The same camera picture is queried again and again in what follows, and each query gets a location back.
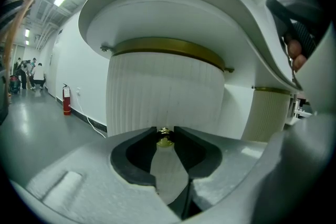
gold band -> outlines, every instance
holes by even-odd
[[[263,92],[277,92],[282,93],[286,95],[290,95],[290,91],[282,90],[282,89],[276,89],[276,88],[269,88],[269,87],[254,87],[255,91],[263,91]]]
[[[223,59],[213,51],[188,41],[161,37],[144,37],[123,41],[113,49],[113,56],[128,54],[130,52],[161,52],[164,54],[176,54],[187,56],[203,62],[207,62],[225,70]]]

hallway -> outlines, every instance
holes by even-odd
[[[0,126],[0,158],[11,180],[25,187],[40,170],[86,143],[103,139],[62,106],[47,90],[22,90],[12,96]]]

finger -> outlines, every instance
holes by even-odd
[[[288,42],[288,55],[290,58],[297,58],[302,52],[302,46],[299,41],[293,39]]]
[[[293,39],[293,37],[290,33],[285,33],[283,39],[284,39],[285,43],[288,44]]]
[[[300,54],[297,58],[293,61],[293,69],[295,72],[299,71],[299,69],[305,64],[307,61],[306,57]]]

white cable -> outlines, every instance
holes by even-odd
[[[83,108],[82,108],[82,106],[81,106],[80,103],[79,103],[79,100],[78,100],[78,94],[77,94],[77,93],[76,93],[76,98],[77,98],[77,103],[79,104],[80,110],[82,111],[82,114],[88,119],[88,122],[90,123],[90,125],[92,126],[92,128],[93,128],[97,133],[99,133],[102,137],[106,138],[101,132],[99,132],[95,127],[93,127],[93,125],[92,125],[91,122],[89,121],[88,116],[86,116],[86,115],[84,114],[84,112],[83,112]]]

fire extinguisher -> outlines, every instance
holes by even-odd
[[[70,88],[66,84],[64,84],[64,87],[63,87],[63,113],[64,113],[64,115],[70,115],[71,114]]]

